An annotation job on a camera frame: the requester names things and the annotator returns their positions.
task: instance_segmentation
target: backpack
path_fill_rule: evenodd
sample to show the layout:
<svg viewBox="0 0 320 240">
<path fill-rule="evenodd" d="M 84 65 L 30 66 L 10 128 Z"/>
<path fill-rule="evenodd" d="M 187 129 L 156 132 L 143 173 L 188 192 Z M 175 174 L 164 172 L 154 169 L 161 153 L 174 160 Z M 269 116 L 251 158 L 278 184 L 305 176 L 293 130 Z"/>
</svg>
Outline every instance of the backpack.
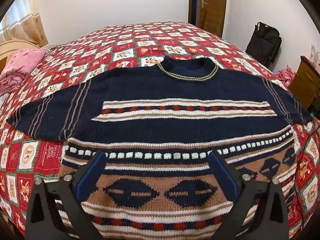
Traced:
<svg viewBox="0 0 320 240">
<path fill-rule="evenodd" d="M 245 51 L 258 60 L 266 68 L 274 63 L 278 55 L 282 39 L 277 29 L 259 22 Z"/>
</svg>

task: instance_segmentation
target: beige curtain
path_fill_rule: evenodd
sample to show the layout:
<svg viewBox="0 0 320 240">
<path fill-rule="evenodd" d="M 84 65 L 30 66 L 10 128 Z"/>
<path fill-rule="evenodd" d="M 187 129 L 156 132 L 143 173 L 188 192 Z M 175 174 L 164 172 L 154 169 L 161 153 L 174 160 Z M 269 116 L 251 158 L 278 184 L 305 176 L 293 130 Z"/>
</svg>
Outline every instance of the beige curtain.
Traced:
<svg viewBox="0 0 320 240">
<path fill-rule="evenodd" d="M 0 43 L 26 40 L 42 47 L 48 44 L 36 0 L 15 0 L 0 23 Z"/>
</svg>

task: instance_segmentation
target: blue gripper pad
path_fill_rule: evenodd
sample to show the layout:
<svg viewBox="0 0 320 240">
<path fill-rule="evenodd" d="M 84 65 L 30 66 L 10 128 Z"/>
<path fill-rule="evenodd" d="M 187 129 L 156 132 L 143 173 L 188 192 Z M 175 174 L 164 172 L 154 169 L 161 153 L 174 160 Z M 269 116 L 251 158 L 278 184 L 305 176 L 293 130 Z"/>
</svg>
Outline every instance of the blue gripper pad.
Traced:
<svg viewBox="0 0 320 240">
<path fill-rule="evenodd" d="M 224 160 L 224 157 L 220 156 L 218 152 L 212 151 L 209 154 L 208 163 L 210 172 L 218 181 L 226 199 L 236 203 L 239 199 L 240 186 L 233 178 L 233 175 L 237 175 L 237 171 L 231 166 L 227 167 L 228 164 Z"/>
<path fill-rule="evenodd" d="M 107 164 L 107 157 L 104 152 L 100 152 L 96 160 L 91 164 L 86 173 L 76 186 L 75 198 L 78 203 L 86 201 L 93 191 L 98 179 Z"/>
</svg>

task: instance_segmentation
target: red and white checkered bedspread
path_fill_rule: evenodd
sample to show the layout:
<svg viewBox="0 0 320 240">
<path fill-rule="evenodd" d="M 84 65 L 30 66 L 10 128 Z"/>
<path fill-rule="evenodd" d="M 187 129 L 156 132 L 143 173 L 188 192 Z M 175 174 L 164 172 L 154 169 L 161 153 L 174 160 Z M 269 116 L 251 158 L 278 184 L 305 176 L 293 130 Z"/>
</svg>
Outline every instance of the red and white checkered bedspread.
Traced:
<svg viewBox="0 0 320 240">
<path fill-rule="evenodd" d="M 60 89 L 87 81 L 116 67 L 145 67 L 162 61 L 165 55 L 176 59 L 210 57 L 221 68 L 243 71 L 281 82 L 256 60 L 235 46 L 190 24 L 157 22 L 105 27 L 67 43 L 45 58 L 4 103 L 0 117 L 0 200 L 1 207 L 24 233 L 29 196 L 35 179 L 58 180 L 62 143 L 35 140 L 15 130 L 5 120 L 24 104 Z M 318 203 L 320 136 L 306 139 L 317 127 L 317 120 L 306 126 L 295 125 L 295 150 L 299 164 L 289 212 L 290 236 Z M 294 181 L 284 181 L 293 187 Z"/>
</svg>

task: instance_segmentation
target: wall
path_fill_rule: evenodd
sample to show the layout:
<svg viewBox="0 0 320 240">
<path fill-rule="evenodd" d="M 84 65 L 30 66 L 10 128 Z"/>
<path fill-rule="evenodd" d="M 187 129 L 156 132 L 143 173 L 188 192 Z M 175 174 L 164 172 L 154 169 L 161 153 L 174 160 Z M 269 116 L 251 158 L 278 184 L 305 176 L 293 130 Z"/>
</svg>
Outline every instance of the wall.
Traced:
<svg viewBox="0 0 320 240">
<path fill-rule="evenodd" d="M 281 52 L 270 66 L 273 72 L 287 64 L 297 71 L 300 55 L 309 58 L 311 44 L 320 51 L 320 34 L 299 0 L 227 0 L 223 38 L 246 50 L 259 21 L 275 27 L 282 37 Z"/>
<path fill-rule="evenodd" d="M 189 0 L 38 0 L 49 43 L 66 43 L 108 25 L 188 22 Z"/>
</svg>

